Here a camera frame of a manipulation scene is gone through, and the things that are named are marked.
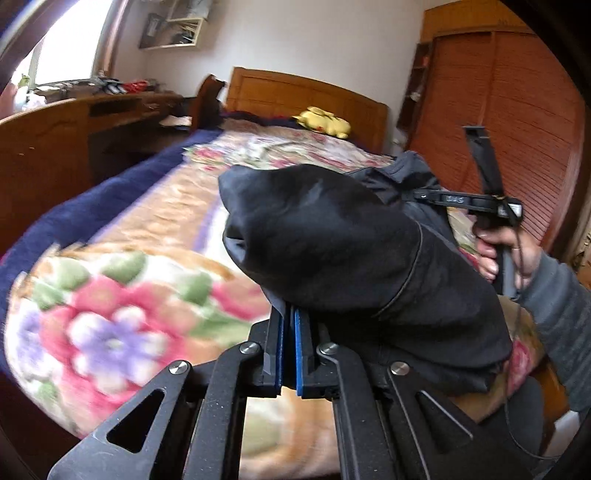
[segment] yellow plush toy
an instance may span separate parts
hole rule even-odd
[[[347,138],[351,132],[348,121],[315,106],[309,106],[308,110],[294,115],[294,118],[302,127],[333,137]]]

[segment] finger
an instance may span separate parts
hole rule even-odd
[[[482,257],[478,263],[481,270],[484,270],[489,275],[492,275],[492,278],[495,278],[497,273],[499,273],[499,265],[492,258]]]
[[[476,251],[483,257],[496,258],[496,248],[480,238],[476,240]]]
[[[488,270],[486,270],[483,267],[478,267],[478,271],[480,272],[480,275],[482,275],[488,281],[493,281],[496,278],[495,274],[490,273]]]
[[[515,230],[508,226],[491,230],[481,230],[479,228],[475,228],[474,234],[489,244],[509,245],[510,247],[514,248],[517,247],[517,235],[515,234]]]

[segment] wall shelf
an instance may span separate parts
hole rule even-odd
[[[154,5],[154,10],[148,14],[139,49],[198,47],[206,18],[190,16],[190,5],[189,0],[175,0],[172,5],[166,2]]]

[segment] wooden headboard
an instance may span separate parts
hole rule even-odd
[[[317,106],[351,124],[350,139],[375,153],[384,151],[388,107],[350,90],[288,73],[234,67],[226,110],[264,117],[292,116]]]

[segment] red item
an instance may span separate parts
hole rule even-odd
[[[148,85],[145,80],[138,80],[137,82],[124,83],[123,88],[127,90],[127,93],[139,93],[148,88]]]

